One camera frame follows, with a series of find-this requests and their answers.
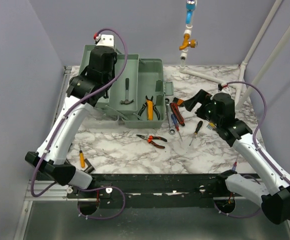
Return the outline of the green tool box clear lid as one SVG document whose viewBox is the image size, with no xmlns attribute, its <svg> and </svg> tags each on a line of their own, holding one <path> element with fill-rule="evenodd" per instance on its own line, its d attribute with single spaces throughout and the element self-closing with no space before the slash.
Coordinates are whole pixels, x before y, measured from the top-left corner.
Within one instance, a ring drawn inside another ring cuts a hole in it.
<svg viewBox="0 0 290 240">
<path fill-rule="evenodd" d="M 73 122 L 81 124 L 88 114 L 95 111 L 106 117 L 119 118 L 130 129 L 159 129 L 166 119 L 165 98 L 173 95 L 174 86 L 164 81 L 163 63 L 158 58 L 140 58 L 138 54 L 117 54 L 115 73 L 123 70 L 121 76 L 108 90 L 108 97 L 101 97 L 94 107 L 77 106 L 70 114 Z M 121 104 L 126 99 L 125 80 L 129 78 L 128 97 L 134 100 L 128 105 Z M 146 96 L 153 96 L 160 120 L 156 114 L 153 120 L 148 120 L 147 110 L 141 116 L 138 112 L 146 102 Z"/>
</svg>

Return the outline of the small black claw hammer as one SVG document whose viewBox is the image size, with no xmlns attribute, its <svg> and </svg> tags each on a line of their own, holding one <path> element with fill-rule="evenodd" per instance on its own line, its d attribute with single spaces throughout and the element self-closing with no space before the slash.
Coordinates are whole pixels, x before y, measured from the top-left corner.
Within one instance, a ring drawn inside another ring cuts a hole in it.
<svg viewBox="0 0 290 240">
<path fill-rule="evenodd" d="M 126 78 L 125 79 L 125 100 L 120 101 L 121 105 L 130 105 L 134 102 L 133 99 L 129 99 L 129 83 L 130 83 L 130 79 Z"/>
</svg>

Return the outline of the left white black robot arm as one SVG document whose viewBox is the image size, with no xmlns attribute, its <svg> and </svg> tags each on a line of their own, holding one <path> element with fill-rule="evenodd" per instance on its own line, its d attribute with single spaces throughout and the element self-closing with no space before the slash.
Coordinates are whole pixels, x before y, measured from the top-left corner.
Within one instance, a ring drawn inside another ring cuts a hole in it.
<svg viewBox="0 0 290 240">
<path fill-rule="evenodd" d="M 108 97 L 108 90 L 116 78 L 116 63 L 114 46 L 96 45 L 90 51 L 88 65 L 69 81 L 62 110 L 51 132 L 36 151 L 25 155 L 25 161 L 36 172 L 52 178 L 61 186 L 77 187 L 86 198 L 95 194 L 93 177 L 66 163 L 67 153 L 83 120 L 100 98 Z"/>
</svg>

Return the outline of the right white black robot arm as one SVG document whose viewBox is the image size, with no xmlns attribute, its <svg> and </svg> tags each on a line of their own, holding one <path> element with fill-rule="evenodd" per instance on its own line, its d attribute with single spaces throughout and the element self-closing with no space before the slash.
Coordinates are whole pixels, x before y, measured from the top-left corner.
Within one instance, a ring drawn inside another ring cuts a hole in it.
<svg viewBox="0 0 290 240">
<path fill-rule="evenodd" d="M 215 191 L 221 196 L 233 192 L 245 197 L 258 205 L 273 224 L 289 220 L 290 174 L 258 144 L 256 133 L 236 118 L 232 97 L 225 92 L 211 95 L 201 89 L 182 105 L 190 112 L 198 103 L 201 106 L 195 111 L 196 116 L 213 123 L 218 135 L 245 158 L 262 180 L 257 184 L 234 170 L 227 170 L 217 176 Z"/>
</svg>

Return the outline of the orange box cutter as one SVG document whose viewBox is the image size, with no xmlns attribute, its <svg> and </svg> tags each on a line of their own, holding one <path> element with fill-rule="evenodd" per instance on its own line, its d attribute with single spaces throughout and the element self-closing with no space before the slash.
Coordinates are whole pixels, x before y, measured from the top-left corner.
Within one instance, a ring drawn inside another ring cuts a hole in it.
<svg viewBox="0 0 290 240">
<path fill-rule="evenodd" d="M 152 121 L 154 119 L 153 101 L 151 99 L 147 98 L 146 105 L 147 105 L 147 118 L 149 121 Z"/>
</svg>

